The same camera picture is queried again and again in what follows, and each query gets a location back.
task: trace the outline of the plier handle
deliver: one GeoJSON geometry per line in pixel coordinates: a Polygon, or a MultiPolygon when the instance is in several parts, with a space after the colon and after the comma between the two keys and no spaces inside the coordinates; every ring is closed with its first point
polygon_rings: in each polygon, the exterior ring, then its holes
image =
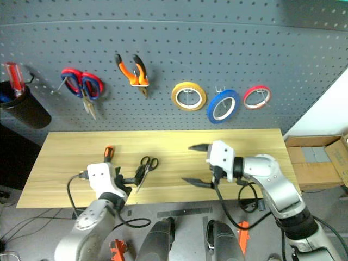
{"type": "Polygon", "coordinates": [[[139,76],[137,76],[136,74],[134,75],[130,71],[128,71],[128,69],[122,61],[121,56],[119,54],[115,54],[116,64],[119,67],[120,71],[128,78],[131,86],[148,87],[149,83],[144,63],[136,54],[133,54],[133,60],[135,62],[136,67],[139,70],[139,76]]]}

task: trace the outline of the scissors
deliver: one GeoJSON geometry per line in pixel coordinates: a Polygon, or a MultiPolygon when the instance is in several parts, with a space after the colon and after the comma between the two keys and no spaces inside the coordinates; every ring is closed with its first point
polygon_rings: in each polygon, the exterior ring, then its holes
{"type": "Polygon", "coordinates": [[[69,91],[82,98],[86,112],[96,119],[96,113],[90,100],[100,97],[104,90],[103,82],[90,72],[81,72],[74,68],[64,68],[60,77],[69,91]]]}
{"type": "Polygon", "coordinates": [[[146,175],[150,172],[150,171],[153,171],[154,169],[157,168],[158,166],[158,159],[157,158],[153,158],[153,159],[150,159],[149,156],[145,156],[141,159],[140,161],[140,165],[141,167],[143,167],[145,169],[145,173],[144,173],[144,176],[138,186],[138,188],[136,189],[136,192],[135,193],[138,193],[142,183],[144,182],[145,178],[146,178],[146,175]]]}

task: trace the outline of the black scissors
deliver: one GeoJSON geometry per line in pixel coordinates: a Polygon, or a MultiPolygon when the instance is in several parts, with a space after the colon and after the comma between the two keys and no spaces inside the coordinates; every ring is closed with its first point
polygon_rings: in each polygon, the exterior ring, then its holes
{"type": "Polygon", "coordinates": [[[138,188],[136,189],[136,193],[138,193],[142,183],[144,182],[144,179],[146,178],[146,175],[150,172],[150,171],[153,171],[155,168],[157,168],[158,166],[158,159],[157,158],[150,158],[149,156],[145,156],[141,159],[140,161],[140,165],[141,167],[144,168],[145,170],[145,173],[144,173],[144,176],[138,186],[138,188]]]}

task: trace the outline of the orange handle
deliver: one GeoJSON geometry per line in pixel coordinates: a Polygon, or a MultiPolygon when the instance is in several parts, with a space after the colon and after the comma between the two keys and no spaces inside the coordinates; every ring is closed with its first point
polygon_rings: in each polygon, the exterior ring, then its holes
{"type": "Polygon", "coordinates": [[[128,78],[129,83],[131,85],[138,85],[139,84],[138,78],[134,74],[132,74],[131,72],[129,72],[127,70],[127,68],[123,62],[121,62],[119,64],[119,68],[120,68],[121,72],[128,78]]]}
{"type": "Polygon", "coordinates": [[[119,54],[115,54],[115,61],[117,66],[119,67],[120,71],[128,78],[129,83],[131,85],[138,85],[139,81],[136,75],[129,72],[125,66],[125,64],[122,61],[122,58],[119,54]]]}
{"type": "Polygon", "coordinates": [[[139,70],[139,84],[148,85],[148,80],[146,79],[146,68],[142,60],[136,54],[133,54],[133,60],[139,70]]]}
{"type": "Polygon", "coordinates": [[[141,85],[148,85],[148,80],[145,78],[144,71],[142,70],[142,67],[139,64],[135,64],[140,72],[139,74],[139,84],[141,85]]]}
{"type": "Polygon", "coordinates": [[[114,155],[114,147],[112,145],[108,145],[105,148],[105,152],[104,152],[104,162],[111,162],[113,155],[114,155]]]}
{"type": "Polygon", "coordinates": [[[115,240],[110,242],[111,261],[125,261],[124,253],[127,251],[127,245],[124,241],[115,240]]]}
{"type": "MultiPolygon", "coordinates": [[[[239,225],[241,227],[248,227],[249,226],[249,222],[248,221],[242,221],[241,223],[239,223],[239,225]]],[[[240,248],[243,252],[243,254],[245,255],[245,251],[246,251],[246,245],[247,245],[247,241],[250,239],[249,237],[249,233],[248,230],[239,230],[239,245],[240,248]]]]}

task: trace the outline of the orange tool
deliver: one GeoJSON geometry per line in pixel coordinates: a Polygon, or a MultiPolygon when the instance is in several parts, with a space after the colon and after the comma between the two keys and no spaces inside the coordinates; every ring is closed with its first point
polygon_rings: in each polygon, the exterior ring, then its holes
{"type": "Polygon", "coordinates": [[[124,241],[114,240],[110,242],[111,261],[125,261],[123,256],[126,253],[127,245],[124,241]]]}
{"type": "Polygon", "coordinates": [[[113,145],[108,145],[104,151],[104,162],[111,162],[113,155],[114,155],[114,147],[113,145]]]}
{"type": "Polygon", "coordinates": [[[136,67],[139,70],[139,76],[137,76],[136,71],[134,74],[128,71],[125,64],[122,61],[122,58],[119,54],[115,54],[115,61],[120,71],[128,78],[131,86],[138,87],[139,91],[147,98],[147,90],[146,87],[149,86],[146,68],[142,60],[136,54],[133,54],[133,60],[135,62],[136,67]]]}
{"type": "MultiPolygon", "coordinates": [[[[241,227],[248,227],[249,222],[242,221],[241,223],[239,223],[239,225],[241,227]]],[[[238,230],[238,233],[239,233],[239,245],[240,245],[240,248],[243,252],[243,255],[245,255],[246,244],[247,244],[247,241],[250,239],[250,236],[249,236],[248,230],[238,230]]]]}

